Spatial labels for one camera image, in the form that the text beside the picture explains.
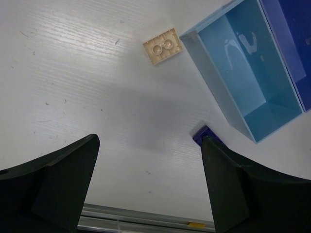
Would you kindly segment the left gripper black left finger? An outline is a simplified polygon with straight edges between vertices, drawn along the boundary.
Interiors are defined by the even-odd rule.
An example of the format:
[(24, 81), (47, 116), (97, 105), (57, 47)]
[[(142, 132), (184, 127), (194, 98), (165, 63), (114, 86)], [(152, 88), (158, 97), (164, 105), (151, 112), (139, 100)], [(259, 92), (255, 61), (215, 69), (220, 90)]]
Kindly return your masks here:
[(99, 153), (90, 134), (0, 172), (2, 233), (74, 233)]

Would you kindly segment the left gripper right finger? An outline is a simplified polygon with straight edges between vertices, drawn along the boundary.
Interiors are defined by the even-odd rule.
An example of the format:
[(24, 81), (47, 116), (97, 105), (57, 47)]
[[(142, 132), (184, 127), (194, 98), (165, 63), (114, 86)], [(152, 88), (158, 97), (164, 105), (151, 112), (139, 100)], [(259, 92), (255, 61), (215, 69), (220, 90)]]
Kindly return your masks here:
[(203, 139), (202, 159), (218, 233), (308, 233), (311, 182)]

